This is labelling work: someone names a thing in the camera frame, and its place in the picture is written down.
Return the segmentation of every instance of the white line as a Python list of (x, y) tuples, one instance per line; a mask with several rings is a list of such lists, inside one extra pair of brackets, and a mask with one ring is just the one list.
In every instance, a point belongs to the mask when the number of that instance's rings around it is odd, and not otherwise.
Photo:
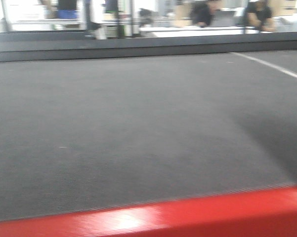
[(281, 71), (281, 72), (283, 72), (283, 73), (285, 73), (285, 74), (287, 74), (287, 75), (290, 75), (290, 76), (292, 76), (292, 77), (294, 77), (294, 78), (297, 78), (297, 73), (292, 72), (292, 71), (290, 71), (290, 70), (288, 70), (288, 69), (286, 69), (286, 68), (280, 67), (280, 66), (278, 66), (278, 65), (269, 63), (269, 62), (267, 62), (267, 61), (264, 61), (264, 60), (261, 60), (261, 59), (258, 59), (258, 58), (254, 58), (254, 57), (251, 57), (251, 56), (247, 56), (247, 55), (244, 55), (244, 54), (242, 54), (242, 53), (234, 53), (234, 52), (233, 52), (232, 54), (235, 54), (235, 55), (237, 55), (237, 56), (240, 56), (240, 57), (243, 57), (243, 58), (247, 58), (247, 59), (253, 60), (253, 61), (255, 61), (255, 62), (261, 63), (261, 64), (263, 64), (263, 65), (266, 65), (266, 66), (268, 66), (268, 67), (271, 67), (271, 68), (273, 68), (273, 69), (276, 69), (276, 70), (278, 70), (278, 71)]

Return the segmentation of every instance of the man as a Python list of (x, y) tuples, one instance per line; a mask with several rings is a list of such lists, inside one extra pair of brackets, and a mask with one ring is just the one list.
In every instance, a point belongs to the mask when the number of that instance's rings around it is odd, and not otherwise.
[(41, 0), (41, 4), (45, 5), (48, 10), (47, 19), (55, 18), (55, 12), (53, 11), (53, 7), (51, 5), (50, 0)]
[(58, 0), (58, 18), (77, 19), (77, 0)]
[(275, 32), (272, 11), (267, 0), (250, 2), (245, 10), (245, 26), (254, 26), (258, 31)]
[(93, 31), (101, 28), (100, 24), (93, 23), (91, 21), (91, 0), (85, 0), (85, 13), (86, 13), (86, 27), (87, 30)]
[(96, 39), (105, 40), (105, 28), (102, 27), (105, 12), (105, 0), (91, 0), (90, 1), (90, 20), (91, 29), (94, 30)]
[(220, 0), (196, 1), (190, 13), (192, 24), (200, 27), (209, 26), (215, 11), (219, 9), (219, 3)]

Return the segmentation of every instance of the metal pole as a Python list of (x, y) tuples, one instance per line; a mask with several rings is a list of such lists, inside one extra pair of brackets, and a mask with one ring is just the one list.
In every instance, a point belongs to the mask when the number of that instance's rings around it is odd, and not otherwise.
[(90, 30), (89, 29), (90, 23), (88, 22), (88, 20), (89, 20), (88, 14), (90, 14), (90, 12), (88, 12), (87, 0), (83, 0), (83, 6), (84, 6), (84, 13), (85, 13), (85, 17), (84, 17), (84, 20), (85, 20), (85, 31), (88, 31), (88, 30)]
[(133, 0), (129, 0), (129, 4), (130, 4), (130, 33), (132, 35), (132, 38), (134, 37), (134, 5), (133, 5)]
[[(243, 21), (244, 21), (244, 22), (245, 22), (245, 17), (247, 17), (247, 16), (246, 16), (246, 9), (247, 9), (249, 3), (250, 3), (250, 0), (247, 0), (247, 5), (245, 6), (245, 9), (244, 9), (244, 16), (243, 16)], [(243, 34), (246, 34), (246, 25), (245, 25), (245, 24), (244, 24)]]
[(122, 39), (122, 28), (120, 25), (120, 13), (119, 13), (119, 0), (114, 0), (114, 7), (116, 12), (116, 19), (117, 19), (117, 31), (118, 31), (118, 39)]
[(2, 6), (2, 11), (3, 11), (3, 23), (4, 23), (4, 27), (5, 27), (5, 31), (10, 32), (11, 31), (11, 27), (8, 24), (8, 14), (6, 11), (6, 4), (5, 4), (5, 0), (1, 0), (1, 6)]

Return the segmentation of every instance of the person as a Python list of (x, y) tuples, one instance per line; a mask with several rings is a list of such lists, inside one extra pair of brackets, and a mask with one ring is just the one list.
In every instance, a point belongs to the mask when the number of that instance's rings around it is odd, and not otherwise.
[(77, 0), (58, 0), (58, 18), (77, 19)]
[(245, 26), (254, 26), (258, 31), (275, 32), (271, 8), (267, 0), (250, 2), (245, 10)]
[(105, 28), (102, 26), (105, 12), (104, 0), (86, 0), (87, 29), (96, 39), (105, 40)]
[(221, 0), (196, 1), (190, 13), (192, 24), (200, 27), (209, 26), (212, 23), (215, 11), (219, 9), (220, 1)]
[(41, 4), (47, 7), (48, 15), (46, 16), (47, 19), (55, 18), (55, 12), (53, 11), (53, 7), (51, 5), (50, 0), (40, 0)]
[(153, 19), (152, 19), (153, 12), (151, 10), (140, 8), (139, 17), (140, 17), (139, 27), (143, 27), (145, 25), (151, 25), (153, 23)]

